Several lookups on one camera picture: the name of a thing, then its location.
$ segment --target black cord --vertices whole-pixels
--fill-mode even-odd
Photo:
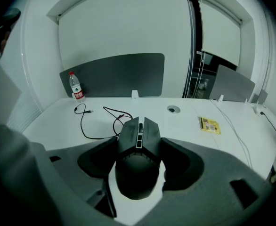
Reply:
[[[261,114],[261,115],[264,115],[264,116],[266,117],[266,119],[270,122],[271,126],[273,127],[273,129],[274,129],[274,130],[275,130],[275,132],[276,132],[275,127],[273,126],[273,124],[271,123],[271,121],[268,119],[268,117],[266,116],[266,114],[265,114],[265,113],[263,113],[263,112],[260,112],[260,114]]]
[[[76,112],[77,107],[80,106],[80,105],[84,105],[84,106],[85,106],[85,107],[84,107],[84,110],[83,110],[83,112],[81,112],[81,113],[77,113],[77,112]],[[115,122],[116,122],[116,121],[119,121],[119,122],[123,125],[123,123],[122,123],[122,121],[120,120],[120,118],[122,118],[122,117],[129,117],[129,118],[131,118],[131,120],[133,119],[133,117],[131,116],[131,114],[129,114],[129,113],[127,113],[127,112],[118,111],[118,110],[111,109],[111,108],[108,108],[108,107],[105,107],[105,106],[104,106],[103,109],[104,109],[105,111],[107,111],[107,112],[109,112],[109,110],[111,110],[111,111],[123,113],[123,114],[119,115],[118,117],[116,117],[116,116],[113,115],[111,112],[109,112],[113,117],[116,118],[116,119],[114,120],[114,122],[113,122],[113,131],[114,131],[114,133],[115,133],[115,136],[103,137],[103,138],[88,137],[88,136],[86,136],[86,134],[83,132],[83,129],[82,129],[82,119],[83,119],[83,116],[85,115],[85,113],[92,113],[93,111],[91,111],[91,110],[86,111],[86,104],[84,104],[84,103],[79,104],[78,106],[74,109],[74,113],[77,114],[77,115],[78,115],[78,114],[82,114],[82,116],[81,116],[81,131],[82,131],[83,135],[84,135],[86,138],[88,138],[88,139],[101,140],[101,139],[106,139],[106,138],[118,137],[118,136],[120,135],[120,133],[117,133],[117,132],[115,131]]]

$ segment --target desk surface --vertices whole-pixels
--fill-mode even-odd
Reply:
[[[82,120],[82,127],[87,136],[108,137],[114,135],[113,121],[115,118],[102,108],[107,106],[128,112],[134,118],[145,116],[153,120],[159,125],[161,137],[183,140],[222,150],[248,165],[247,158],[234,131],[221,112],[209,100],[182,98],[138,98],[137,100],[132,100],[131,98],[87,98],[85,104],[87,106],[86,110],[94,111],[93,113],[85,114]],[[77,105],[78,103],[71,98],[58,100],[44,111],[23,134],[31,141],[43,144],[46,150],[67,148],[93,141],[85,138],[81,132],[80,120],[82,115],[74,113],[74,108]],[[181,112],[178,114],[170,113],[167,110],[169,105],[178,106]],[[271,114],[263,106],[259,105],[258,107],[265,114]],[[253,170],[266,179],[276,155],[276,132],[264,116],[254,112],[252,105],[249,103],[223,101],[219,108],[230,118],[238,135],[248,147]],[[77,112],[82,112],[83,109],[84,106],[81,105],[78,107]],[[221,128],[221,135],[201,131],[199,116],[217,121]],[[122,125],[116,122],[115,128],[117,132],[120,132]],[[149,204],[150,206],[147,210],[151,210],[160,199],[160,193],[162,195],[161,187],[158,186],[158,193],[154,192],[154,195],[150,196],[153,199],[144,199],[144,202],[139,202],[139,207],[144,210],[142,214],[147,213],[146,205]],[[122,208],[126,209],[127,206],[126,203],[121,203]]]

